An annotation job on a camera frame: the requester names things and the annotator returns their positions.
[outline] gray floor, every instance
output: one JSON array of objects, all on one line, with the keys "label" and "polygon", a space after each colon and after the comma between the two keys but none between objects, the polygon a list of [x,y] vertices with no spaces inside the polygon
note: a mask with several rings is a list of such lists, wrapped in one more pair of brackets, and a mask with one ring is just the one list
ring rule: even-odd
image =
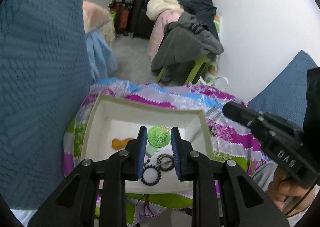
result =
[{"label": "gray floor", "polygon": [[[158,74],[151,72],[151,60],[147,56],[149,40],[130,36],[116,35],[116,40],[112,45],[112,51],[118,62],[118,69],[109,75],[122,80],[129,80],[135,85],[152,83],[156,81]],[[164,86],[181,86],[184,84],[190,68],[179,67],[174,80]]]}]

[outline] black hair tie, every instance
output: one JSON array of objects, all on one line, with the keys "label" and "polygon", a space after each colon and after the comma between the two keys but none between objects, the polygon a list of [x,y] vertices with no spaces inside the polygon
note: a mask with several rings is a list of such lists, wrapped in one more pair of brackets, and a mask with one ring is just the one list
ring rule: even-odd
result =
[{"label": "black hair tie", "polygon": [[[144,179],[144,177],[143,177],[144,172],[145,172],[147,169],[149,169],[149,168],[152,168],[152,169],[156,170],[157,173],[158,173],[157,179],[154,180],[153,182],[147,182],[147,181]],[[147,165],[147,166],[143,167],[143,171],[142,171],[142,175],[141,175],[141,179],[140,179],[142,183],[144,183],[144,184],[147,185],[147,186],[154,186],[154,185],[156,185],[156,184],[160,181],[160,179],[161,179],[161,170],[160,170],[159,167],[157,167],[157,166],[155,166],[155,165],[153,165],[153,164],[152,164],[152,165]]]}]

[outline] human hand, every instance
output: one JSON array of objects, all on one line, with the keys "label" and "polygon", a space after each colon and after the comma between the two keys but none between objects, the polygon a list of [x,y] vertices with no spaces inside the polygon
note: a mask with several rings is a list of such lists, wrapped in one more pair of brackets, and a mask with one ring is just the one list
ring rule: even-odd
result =
[{"label": "human hand", "polygon": [[[268,185],[268,190],[266,194],[274,202],[274,204],[279,208],[279,210],[284,207],[284,200],[288,196],[293,196],[292,201],[283,209],[283,213],[286,214],[290,211],[309,189],[304,189],[299,186],[294,180],[286,180],[287,174],[278,166],[273,181]],[[313,202],[316,195],[316,189],[307,195],[307,197],[288,215],[288,217],[293,216],[299,212],[304,211]]]}]

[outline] green straw hat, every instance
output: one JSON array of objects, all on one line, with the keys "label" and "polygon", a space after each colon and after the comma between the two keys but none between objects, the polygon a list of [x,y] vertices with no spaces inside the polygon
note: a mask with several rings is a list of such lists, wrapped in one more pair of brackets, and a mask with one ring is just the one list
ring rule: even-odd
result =
[{"label": "green straw hat", "polygon": [[164,126],[154,126],[148,130],[148,141],[153,147],[164,147],[171,141],[170,130]]}]

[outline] gray sweater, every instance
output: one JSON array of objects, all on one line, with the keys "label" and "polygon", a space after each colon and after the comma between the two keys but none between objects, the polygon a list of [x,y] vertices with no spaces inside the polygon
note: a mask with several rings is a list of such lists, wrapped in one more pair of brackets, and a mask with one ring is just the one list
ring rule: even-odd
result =
[{"label": "gray sweater", "polygon": [[167,24],[160,48],[151,63],[151,71],[168,65],[196,60],[203,55],[209,58],[223,53],[223,46],[206,25],[197,18],[183,12],[178,22]]}]

